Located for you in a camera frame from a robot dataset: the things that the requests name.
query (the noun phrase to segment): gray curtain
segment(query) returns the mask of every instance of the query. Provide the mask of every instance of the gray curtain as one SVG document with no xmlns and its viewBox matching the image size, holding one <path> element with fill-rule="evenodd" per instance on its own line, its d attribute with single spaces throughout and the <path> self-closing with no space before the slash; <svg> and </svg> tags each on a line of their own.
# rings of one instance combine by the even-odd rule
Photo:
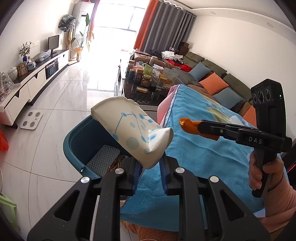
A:
<svg viewBox="0 0 296 241">
<path fill-rule="evenodd" d="M 141 51 L 165 51 L 185 42 L 196 16 L 168 2 L 159 1 Z"/>
</svg>

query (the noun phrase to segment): human hand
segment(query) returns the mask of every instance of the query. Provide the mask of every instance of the human hand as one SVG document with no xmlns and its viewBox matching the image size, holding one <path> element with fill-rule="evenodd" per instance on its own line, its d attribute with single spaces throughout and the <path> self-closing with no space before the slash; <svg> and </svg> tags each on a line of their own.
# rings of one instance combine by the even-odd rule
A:
<svg viewBox="0 0 296 241">
<path fill-rule="evenodd" d="M 273 174 L 268 190 L 274 189 L 282 180 L 284 175 L 284 162 L 277 156 L 275 160 L 263 165 L 262 170 L 267 174 Z M 249 161 L 249 186 L 251 189 L 260 189 L 262 186 L 262 171 L 256 166 L 254 152 L 250 155 Z"/>
</svg>

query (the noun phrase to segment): monitor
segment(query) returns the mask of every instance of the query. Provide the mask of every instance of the monitor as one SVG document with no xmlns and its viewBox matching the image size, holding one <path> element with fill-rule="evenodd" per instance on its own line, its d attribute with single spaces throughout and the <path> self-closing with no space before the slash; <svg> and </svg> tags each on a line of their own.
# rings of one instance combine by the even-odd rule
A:
<svg viewBox="0 0 296 241">
<path fill-rule="evenodd" d="M 52 54 L 56 53 L 54 52 L 54 49 L 59 47 L 59 35 L 52 36 L 48 38 L 48 49 L 52 50 Z"/>
</svg>

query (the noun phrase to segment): potted plant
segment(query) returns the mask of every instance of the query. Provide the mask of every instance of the potted plant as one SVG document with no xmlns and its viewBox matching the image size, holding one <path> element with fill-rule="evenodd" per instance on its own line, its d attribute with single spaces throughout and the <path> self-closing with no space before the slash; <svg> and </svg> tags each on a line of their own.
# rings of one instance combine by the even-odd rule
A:
<svg viewBox="0 0 296 241">
<path fill-rule="evenodd" d="M 81 54 L 81 51 L 83 50 L 83 47 L 82 46 L 83 46 L 83 43 L 85 42 L 85 40 L 87 40 L 88 36 L 90 36 L 90 35 L 94 39 L 94 34 L 92 33 L 92 31 L 86 32 L 86 28 L 87 28 L 87 26 L 90 23 L 89 14 L 86 15 L 85 23 L 86 23 L 86 26 L 85 26 L 85 29 L 84 29 L 84 33 L 81 33 L 80 32 L 80 34 L 81 34 L 81 42 L 79 43 L 76 38 L 72 38 L 72 40 L 71 40 L 71 44 L 73 44 L 75 40 L 78 43 L 78 47 L 74 49 L 76 51 L 76 53 L 77 53 L 76 60 L 78 62 L 80 61 L 80 54 Z"/>
<path fill-rule="evenodd" d="M 22 47 L 20 48 L 20 52 L 19 52 L 19 54 L 23 57 L 22 58 L 22 60 L 24 61 L 24 62 L 27 62 L 28 61 L 28 57 L 27 57 L 27 55 L 30 53 L 30 44 L 31 44 L 32 42 L 30 42 L 29 44 L 28 44 L 28 42 L 26 42 L 26 44 L 22 44 Z"/>
</svg>

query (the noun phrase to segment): teal storage bin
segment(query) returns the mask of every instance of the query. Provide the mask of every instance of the teal storage bin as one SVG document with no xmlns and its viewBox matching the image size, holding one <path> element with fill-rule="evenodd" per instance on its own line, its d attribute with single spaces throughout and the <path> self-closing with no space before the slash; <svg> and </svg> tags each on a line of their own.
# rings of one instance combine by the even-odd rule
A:
<svg viewBox="0 0 296 241">
<path fill-rule="evenodd" d="M 100 122 L 90 115 L 67 134 L 63 149 L 68 161 L 82 176 L 96 179 L 100 176 L 87 168 L 86 165 L 103 145 L 116 147 L 120 150 L 121 155 L 131 156 Z"/>
</svg>

